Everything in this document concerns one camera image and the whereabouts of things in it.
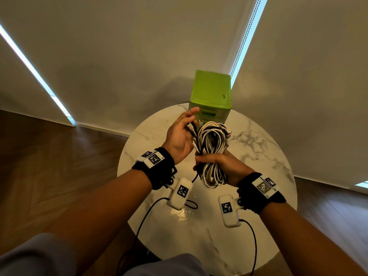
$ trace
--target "hand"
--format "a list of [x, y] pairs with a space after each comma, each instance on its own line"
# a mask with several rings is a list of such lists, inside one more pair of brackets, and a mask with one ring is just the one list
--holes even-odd
[[170, 153], [175, 164], [184, 160], [193, 150], [192, 135], [189, 130], [187, 130], [186, 124], [193, 121], [194, 124], [196, 124], [193, 114], [199, 110], [199, 107], [194, 107], [191, 110], [184, 112], [178, 117], [174, 124], [168, 128], [166, 140], [162, 147]]
[[237, 187], [239, 181], [245, 176], [254, 172], [254, 169], [239, 161], [229, 151], [226, 151], [223, 154], [205, 154], [202, 156], [196, 156], [195, 162], [193, 170], [196, 170], [196, 166], [199, 165], [199, 163], [218, 164], [223, 172], [228, 176], [227, 184], [234, 187]]

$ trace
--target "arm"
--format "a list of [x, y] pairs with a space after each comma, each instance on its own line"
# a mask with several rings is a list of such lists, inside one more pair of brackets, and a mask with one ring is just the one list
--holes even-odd
[[[239, 181], [254, 170], [230, 152], [196, 157], [199, 163], [217, 163], [228, 176], [228, 184]], [[287, 203], [271, 202], [260, 212], [293, 275], [355, 275], [367, 276], [342, 249], [298, 214]]]
[[[199, 108], [183, 113], [169, 128], [162, 145], [180, 163], [193, 149], [186, 123]], [[78, 274], [107, 248], [121, 226], [148, 196], [152, 185], [143, 171], [129, 170], [85, 196], [44, 231], [63, 238], [76, 251]]]

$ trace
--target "herringbone floor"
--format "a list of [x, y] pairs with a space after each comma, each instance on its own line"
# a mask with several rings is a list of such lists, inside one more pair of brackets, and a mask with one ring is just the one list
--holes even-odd
[[[0, 110], [0, 254], [40, 233], [82, 195], [116, 176], [127, 138]], [[368, 196], [296, 179], [298, 211], [368, 271]], [[85, 275], [114, 275], [133, 232]], [[290, 275], [279, 253], [255, 275]]]

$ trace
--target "qr code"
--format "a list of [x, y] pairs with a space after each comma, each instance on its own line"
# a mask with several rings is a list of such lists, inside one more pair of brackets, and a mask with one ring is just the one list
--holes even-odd
[[270, 185], [271, 187], [275, 187], [276, 183], [273, 182], [269, 177], [265, 179], [265, 181], [268, 183], [268, 185]]
[[262, 182], [260, 185], [257, 186], [257, 189], [260, 190], [262, 194], [265, 194], [269, 190], [271, 190], [271, 187], [266, 183]]
[[224, 204], [221, 204], [222, 206], [222, 212], [225, 214], [225, 213], [230, 213], [232, 212], [232, 208], [231, 208], [231, 203], [227, 202], [227, 203], [224, 203]]
[[181, 195], [183, 198], [186, 197], [187, 193], [188, 193], [189, 189], [184, 187], [183, 185], [180, 185], [179, 190], [178, 190], [178, 195]]
[[146, 158], [146, 157], [148, 157], [149, 155], [151, 155], [152, 154], [152, 152], [151, 151], [147, 151], [146, 153], [144, 153], [143, 155], [142, 155], [142, 157], [144, 157], [144, 158]]
[[155, 164], [157, 164], [158, 162], [160, 162], [161, 161], [161, 159], [156, 155], [156, 154], [153, 154], [151, 157], [149, 157], [148, 158], [150, 161], [151, 161], [151, 163], [153, 164], [153, 165], [155, 165]]

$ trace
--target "light strip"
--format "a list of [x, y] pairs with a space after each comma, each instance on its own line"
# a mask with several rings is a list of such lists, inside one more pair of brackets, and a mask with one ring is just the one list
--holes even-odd
[[356, 186], [358, 187], [363, 187], [363, 188], [367, 188], [368, 189], [368, 181], [356, 184]]
[[19, 49], [16, 43], [12, 40], [9, 34], [4, 30], [4, 28], [0, 25], [0, 35], [4, 38], [4, 40], [8, 43], [8, 45], [14, 50], [16, 55], [22, 60], [25, 66], [30, 70], [33, 76], [37, 79], [37, 81], [41, 84], [41, 86], [45, 89], [45, 91], [52, 97], [54, 102], [58, 105], [58, 107], [62, 110], [68, 120], [72, 125], [75, 125], [76, 122], [71, 117], [70, 113], [66, 110], [65, 106], [62, 105], [58, 97], [55, 96], [54, 92], [52, 92], [51, 88], [47, 85], [44, 79], [39, 75], [36, 69], [32, 66], [30, 61], [25, 57], [23, 52]]
[[231, 76], [231, 88], [234, 85], [235, 79], [239, 73], [240, 67], [242, 66], [246, 51], [251, 43], [255, 29], [257, 28], [260, 16], [263, 13], [263, 9], [267, 3], [267, 0], [257, 0], [249, 20], [248, 26], [246, 27], [246, 33], [244, 34], [243, 40], [240, 44], [238, 54], [236, 55], [234, 64], [230, 72]]

